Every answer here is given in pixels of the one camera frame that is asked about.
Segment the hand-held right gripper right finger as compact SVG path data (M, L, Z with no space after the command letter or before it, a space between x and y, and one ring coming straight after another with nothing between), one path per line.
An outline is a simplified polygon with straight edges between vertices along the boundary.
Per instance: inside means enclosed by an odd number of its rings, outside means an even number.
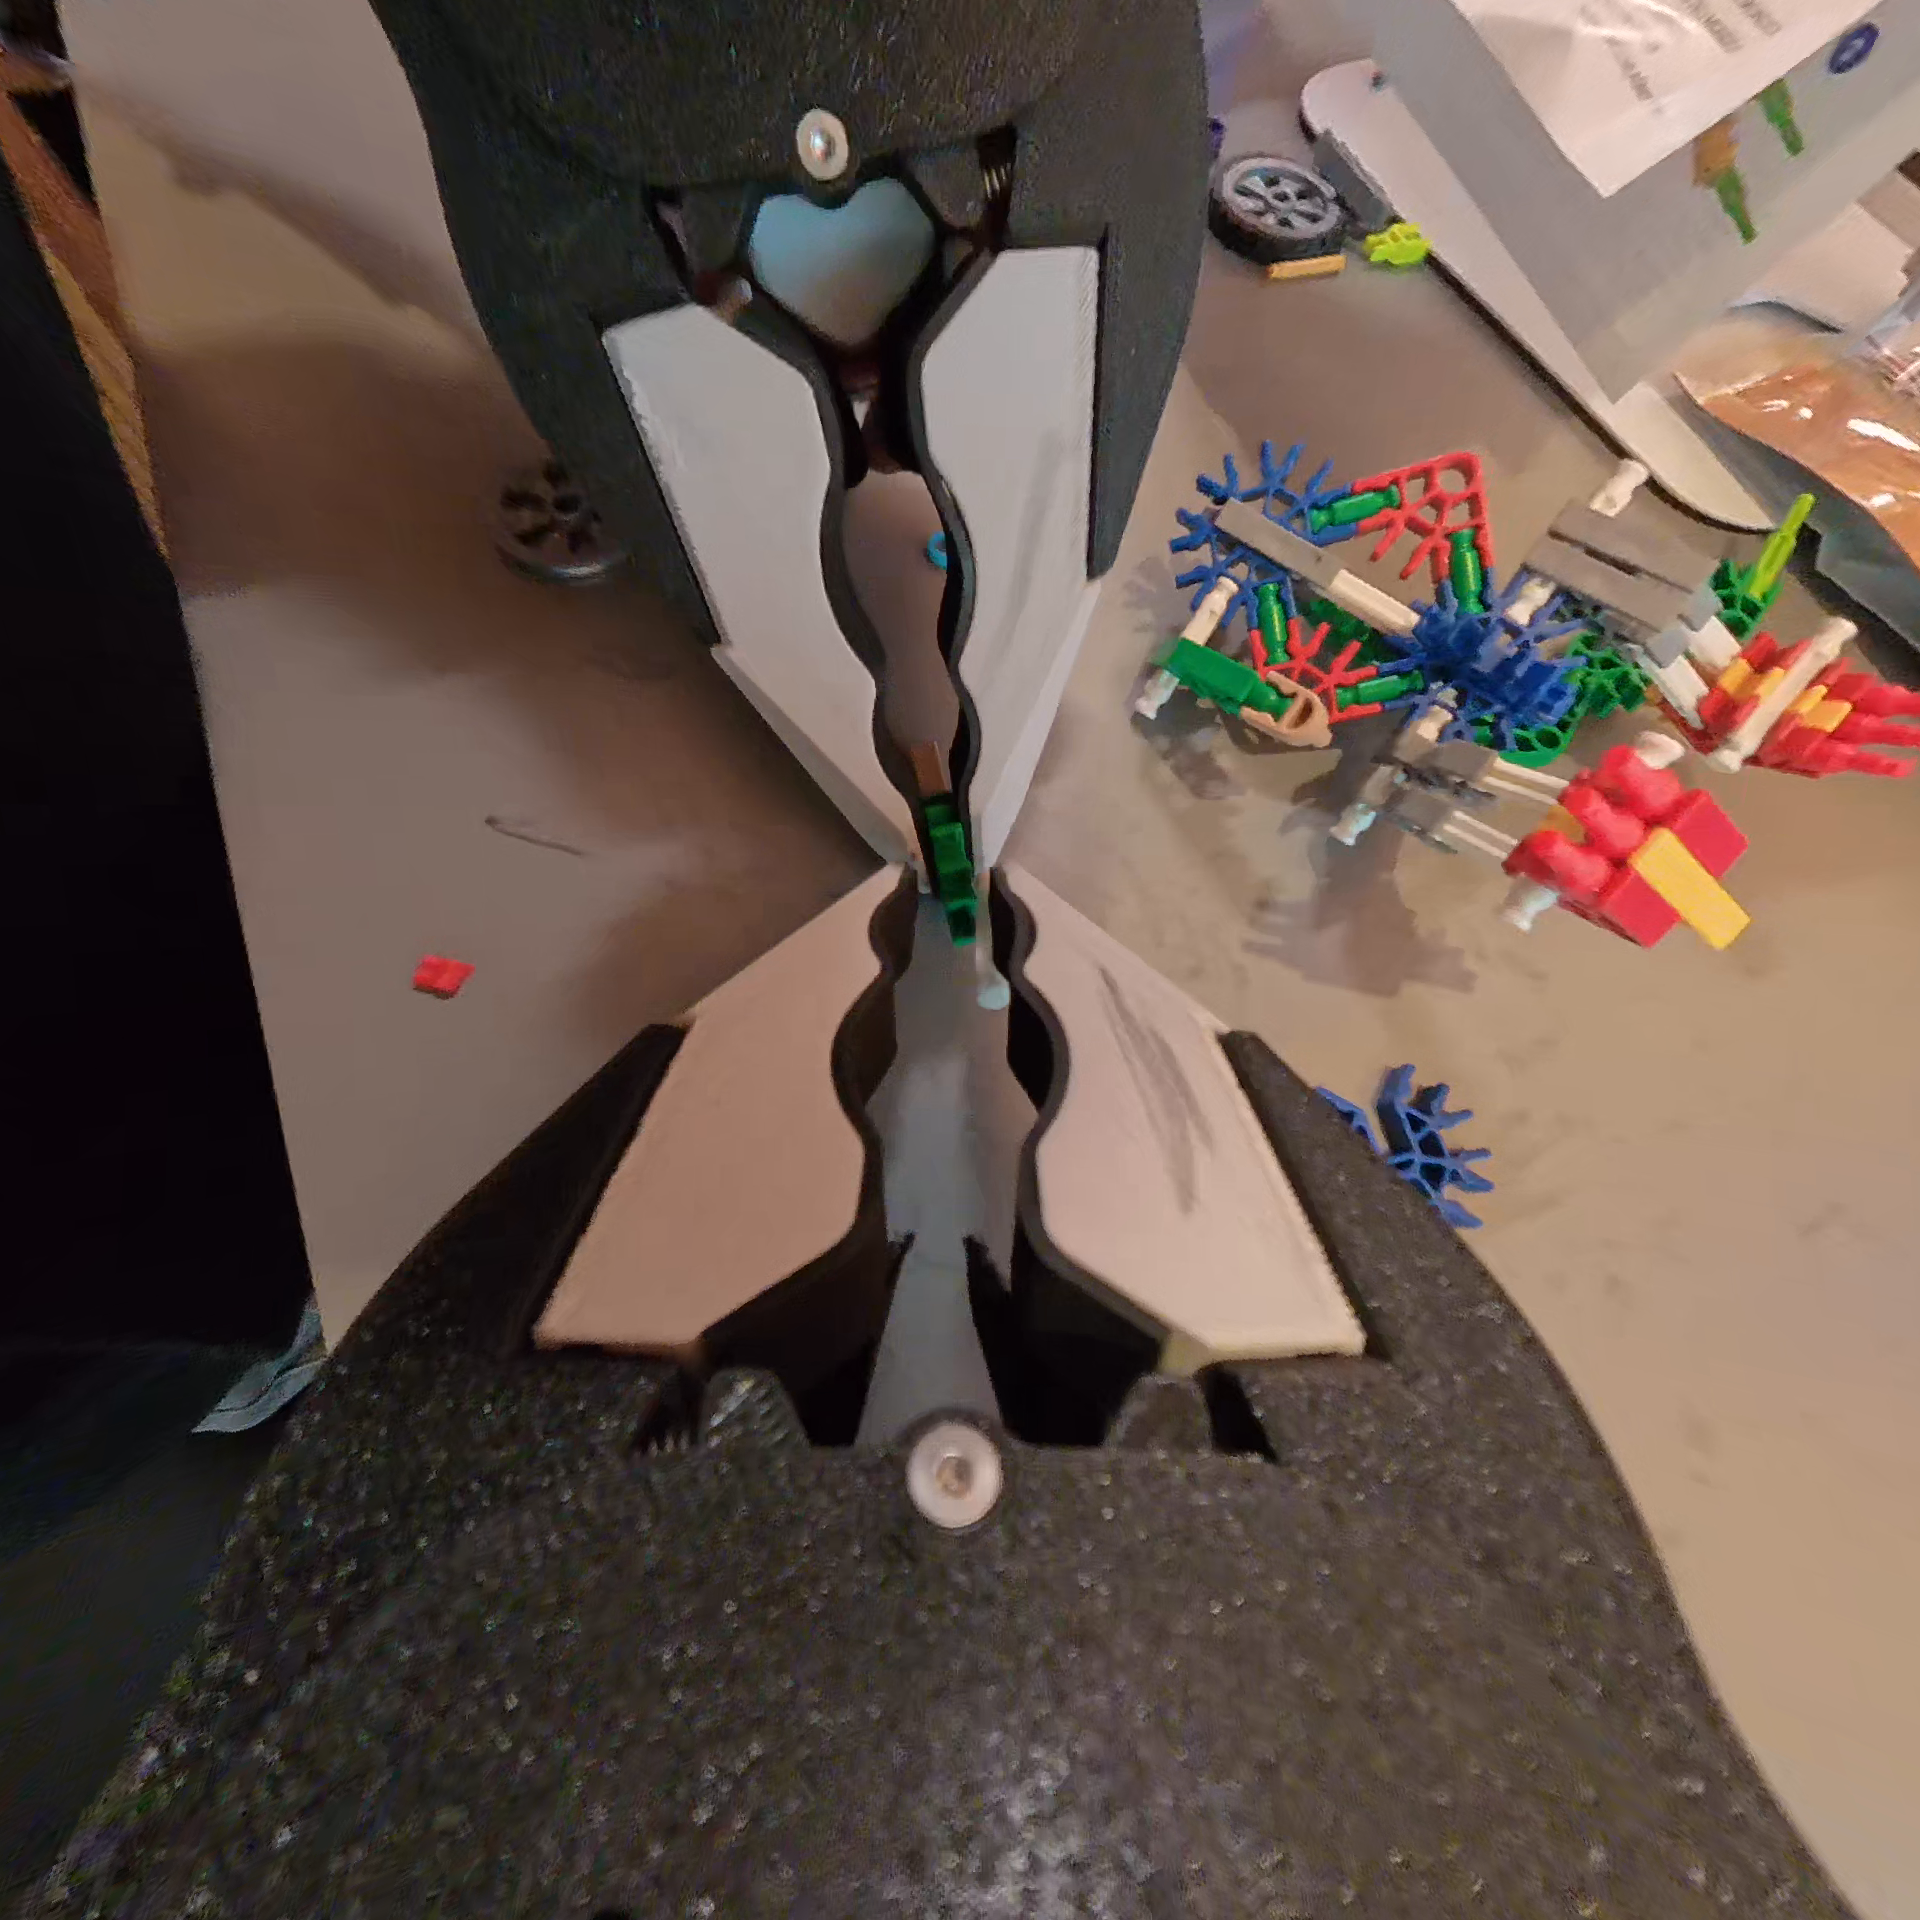
M1359 1357L1225 1024L1032 873L996 873L991 910L1036 1110L1016 1225L1056 1290L1040 1322L1079 1338L1092 1311L1153 1368Z

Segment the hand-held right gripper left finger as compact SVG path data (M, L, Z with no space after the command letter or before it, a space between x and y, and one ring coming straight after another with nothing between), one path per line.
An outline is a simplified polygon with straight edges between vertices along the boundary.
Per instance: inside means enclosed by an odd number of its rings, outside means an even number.
M836 1368L892 1298L872 1103L920 909L875 873L696 1000L536 1318L543 1351Z

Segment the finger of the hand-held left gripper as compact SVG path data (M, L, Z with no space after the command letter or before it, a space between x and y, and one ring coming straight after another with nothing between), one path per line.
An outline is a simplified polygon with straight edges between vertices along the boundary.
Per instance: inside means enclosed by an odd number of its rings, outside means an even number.
M877 738L881 652L843 545L848 412L817 341L745 296L618 320L599 347L719 671L879 860L920 868L898 754Z
M1097 281L1092 246L979 256L909 356L913 448L947 553L953 792L983 870L1028 798L1097 598Z

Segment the green fan-shaped connector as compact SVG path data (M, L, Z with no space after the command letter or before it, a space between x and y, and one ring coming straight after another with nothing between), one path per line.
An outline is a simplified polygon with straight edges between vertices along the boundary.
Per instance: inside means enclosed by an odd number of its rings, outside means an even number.
M918 817L924 840L924 874L938 900L953 948L973 948L979 939L979 885L969 828L953 795L921 795Z

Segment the colourful toy construction model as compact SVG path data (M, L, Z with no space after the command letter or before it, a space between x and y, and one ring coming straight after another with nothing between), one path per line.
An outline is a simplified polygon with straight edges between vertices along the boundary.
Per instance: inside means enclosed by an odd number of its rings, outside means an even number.
M1484 860L1499 916L1576 919L1631 948L1729 948L1748 839L1696 772L1915 775L1915 690L1850 660L1855 627L1737 642L1711 577L1639 514L1622 463L1498 574L1481 463L1450 450L1344 479L1259 444L1195 480L1167 553L1185 623L1131 717L1207 708L1274 751L1356 763L1332 840L1392 828Z

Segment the grey toy wheel hub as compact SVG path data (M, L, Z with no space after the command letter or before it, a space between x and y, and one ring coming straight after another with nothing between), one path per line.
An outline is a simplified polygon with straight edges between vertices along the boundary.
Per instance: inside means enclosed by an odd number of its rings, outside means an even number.
M550 450L501 483L492 510L492 546L508 570L542 586L601 586L630 561Z

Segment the blue snowflake connector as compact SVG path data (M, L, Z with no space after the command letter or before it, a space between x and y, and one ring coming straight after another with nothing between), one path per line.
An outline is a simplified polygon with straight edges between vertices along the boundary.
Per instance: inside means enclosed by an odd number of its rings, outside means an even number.
M1475 1116L1451 1104L1446 1082L1421 1082L1414 1065L1384 1069L1368 1103L1353 1103L1320 1087L1342 1125L1375 1159L1456 1232L1479 1228L1479 1216L1468 1204L1494 1192L1484 1165L1491 1151L1456 1139L1458 1129Z

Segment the black toy tire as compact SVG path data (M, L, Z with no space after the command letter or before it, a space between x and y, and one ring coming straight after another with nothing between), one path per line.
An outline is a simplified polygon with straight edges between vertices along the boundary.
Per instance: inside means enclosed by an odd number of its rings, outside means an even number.
M1207 229L1236 258L1259 268L1338 256L1349 214L1320 172L1287 156L1224 156L1210 178Z

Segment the person's leg in jeans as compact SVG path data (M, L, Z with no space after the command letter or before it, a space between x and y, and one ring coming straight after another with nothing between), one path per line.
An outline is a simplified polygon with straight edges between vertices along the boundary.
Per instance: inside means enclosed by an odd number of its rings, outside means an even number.
M264 1429L323 1375L327 1347L316 1294L307 1294L284 1351L250 1363L193 1424L193 1437L236 1437Z

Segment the brown wooden box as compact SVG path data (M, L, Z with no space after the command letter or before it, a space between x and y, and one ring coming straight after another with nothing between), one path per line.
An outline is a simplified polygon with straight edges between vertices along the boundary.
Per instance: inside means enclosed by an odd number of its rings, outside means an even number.
M106 226L81 181L26 115L26 105L71 106L71 80L52 55L3 45L3 171L38 258L60 301L100 407L118 466L157 554L172 559L153 485L152 448L131 364Z

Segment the green and lime connector cluster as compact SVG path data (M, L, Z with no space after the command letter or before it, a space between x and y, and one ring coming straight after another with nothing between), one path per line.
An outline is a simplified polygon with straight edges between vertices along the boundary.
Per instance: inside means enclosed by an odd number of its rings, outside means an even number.
M1756 637L1781 593L1789 561L1816 507L1814 493L1799 493L1783 520L1768 534L1756 559L1737 564L1723 559L1713 567L1710 590L1719 625L1744 644Z

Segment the large model picture poster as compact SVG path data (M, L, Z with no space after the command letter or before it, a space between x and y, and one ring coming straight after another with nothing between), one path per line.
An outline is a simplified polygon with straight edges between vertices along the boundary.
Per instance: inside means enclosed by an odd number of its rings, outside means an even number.
M1603 199L1686 152L1705 188L1739 174L1756 118L1785 160L1811 154L1816 84L1891 69L1898 13L1863 2L1454 5L1556 150Z

